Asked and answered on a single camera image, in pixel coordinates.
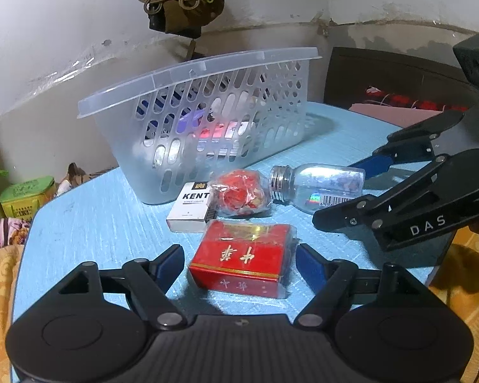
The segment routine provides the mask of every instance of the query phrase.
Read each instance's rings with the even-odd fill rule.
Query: barcode label
[[[336,204],[347,202],[348,200],[351,200],[351,199],[347,197],[337,197],[334,195],[322,194],[319,200],[319,205],[322,207],[330,207],[330,206],[335,206]]]

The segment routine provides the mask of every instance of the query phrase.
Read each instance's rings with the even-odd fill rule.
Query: plastic bag
[[[247,216],[269,210],[268,179],[259,171],[237,169],[211,181],[220,216]]]

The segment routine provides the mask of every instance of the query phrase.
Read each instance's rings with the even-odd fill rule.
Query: red fabric
[[[386,107],[427,109],[428,111],[441,112],[449,109],[465,112],[468,109],[468,107],[463,105],[446,105],[432,101],[416,101],[410,99],[408,96],[388,93],[373,87],[368,88],[365,94],[366,99],[362,103],[375,103]]]

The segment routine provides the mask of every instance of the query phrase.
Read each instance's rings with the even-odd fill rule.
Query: metal bottle cap
[[[270,171],[270,194],[273,200],[280,202],[287,201],[287,190],[289,189],[288,174],[291,171],[288,165],[275,165]]]

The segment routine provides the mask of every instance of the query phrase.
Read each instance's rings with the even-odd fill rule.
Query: pink cloth
[[[30,223],[22,219],[6,217],[0,220],[0,248],[10,244],[25,244]]]
[[[442,113],[427,109],[395,108],[372,103],[354,103],[349,110],[379,119],[380,121],[402,126],[403,128]]]

